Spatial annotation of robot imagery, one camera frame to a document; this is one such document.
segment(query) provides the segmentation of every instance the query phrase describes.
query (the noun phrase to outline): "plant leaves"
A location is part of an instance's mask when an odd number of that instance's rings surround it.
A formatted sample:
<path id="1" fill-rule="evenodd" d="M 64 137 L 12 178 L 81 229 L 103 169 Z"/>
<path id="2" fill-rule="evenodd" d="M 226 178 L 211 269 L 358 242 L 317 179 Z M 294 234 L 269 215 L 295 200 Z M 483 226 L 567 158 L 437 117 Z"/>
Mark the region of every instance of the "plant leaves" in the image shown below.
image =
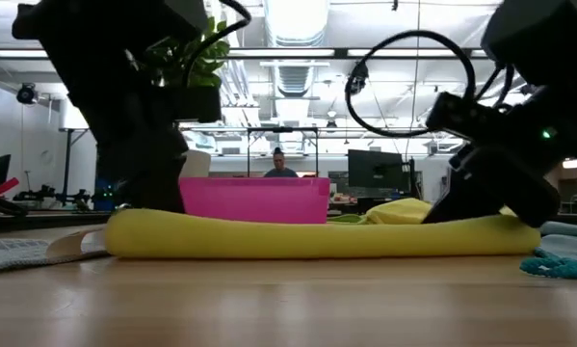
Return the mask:
<path id="1" fill-rule="evenodd" d="M 215 32 L 215 17 L 210 16 L 207 18 L 207 30 L 204 32 L 204 36 L 208 38 L 213 35 L 213 32 Z"/>
<path id="2" fill-rule="evenodd" d="M 207 19 L 207 28 L 196 40 L 184 43 L 175 38 L 167 38 L 144 53 L 144 59 L 139 64 L 152 83 L 162 78 L 165 86 L 181 86 L 183 84 L 184 68 L 192 54 L 200 47 L 206 38 L 227 27 L 226 21 L 218 22 L 215 17 Z M 220 40 L 201 52 L 194 62 L 190 73 L 189 86 L 207 86 L 219 88 L 222 79 L 214 72 L 221 68 L 223 60 L 230 52 L 230 44 Z"/>
<path id="3" fill-rule="evenodd" d="M 218 23 L 217 31 L 220 32 L 222 30 L 225 30 L 227 26 L 228 26 L 228 22 L 223 20 L 223 21 Z"/>

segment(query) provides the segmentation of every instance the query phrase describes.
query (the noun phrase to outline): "person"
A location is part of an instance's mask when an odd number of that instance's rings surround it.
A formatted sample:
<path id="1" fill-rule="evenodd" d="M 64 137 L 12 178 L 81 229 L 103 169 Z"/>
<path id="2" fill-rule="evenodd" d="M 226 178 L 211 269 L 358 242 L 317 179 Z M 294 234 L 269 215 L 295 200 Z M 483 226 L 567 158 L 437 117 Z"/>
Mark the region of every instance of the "person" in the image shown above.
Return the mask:
<path id="1" fill-rule="evenodd" d="M 286 158 L 279 148 L 273 152 L 273 165 L 275 168 L 265 173 L 265 177 L 299 177 L 297 173 L 286 168 Z"/>

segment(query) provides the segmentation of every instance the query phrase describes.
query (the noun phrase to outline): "pink plastic container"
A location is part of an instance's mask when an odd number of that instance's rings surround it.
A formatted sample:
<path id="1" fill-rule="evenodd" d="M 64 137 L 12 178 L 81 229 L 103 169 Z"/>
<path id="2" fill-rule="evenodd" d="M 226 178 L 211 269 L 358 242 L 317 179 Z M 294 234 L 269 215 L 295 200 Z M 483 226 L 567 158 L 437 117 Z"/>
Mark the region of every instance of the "pink plastic container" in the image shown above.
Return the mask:
<path id="1" fill-rule="evenodd" d="M 323 224 L 328 178 L 181 178 L 188 214 L 231 221 Z"/>

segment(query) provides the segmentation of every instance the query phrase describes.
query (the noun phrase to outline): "yellow cloth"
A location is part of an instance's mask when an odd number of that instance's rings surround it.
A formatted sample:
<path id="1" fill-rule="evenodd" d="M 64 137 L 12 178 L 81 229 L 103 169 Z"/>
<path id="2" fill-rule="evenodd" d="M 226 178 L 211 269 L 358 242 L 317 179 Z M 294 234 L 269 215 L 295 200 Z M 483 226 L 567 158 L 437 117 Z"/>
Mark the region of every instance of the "yellow cloth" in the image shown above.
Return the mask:
<path id="1" fill-rule="evenodd" d="M 351 258 L 528 254 L 540 234 L 516 217 L 418 224 L 430 206 L 398 200 L 374 207 L 367 225 L 282 225 L 125 210 L 106 227 L 108 252 L 151 258 Z"/>

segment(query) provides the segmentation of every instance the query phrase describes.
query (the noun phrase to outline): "wooden tabletop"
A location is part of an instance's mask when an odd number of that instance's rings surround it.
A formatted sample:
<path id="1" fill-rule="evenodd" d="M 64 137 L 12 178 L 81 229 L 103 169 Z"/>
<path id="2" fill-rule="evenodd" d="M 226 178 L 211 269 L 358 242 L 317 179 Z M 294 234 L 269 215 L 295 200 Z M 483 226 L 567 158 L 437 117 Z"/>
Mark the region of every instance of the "wooden tabletop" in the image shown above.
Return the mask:
<path id="1" fill-rule="evenodd" d="M 520 257 L 105 258 L 0 274 L 0 346 L 577 346 L 577 281 Z"/>

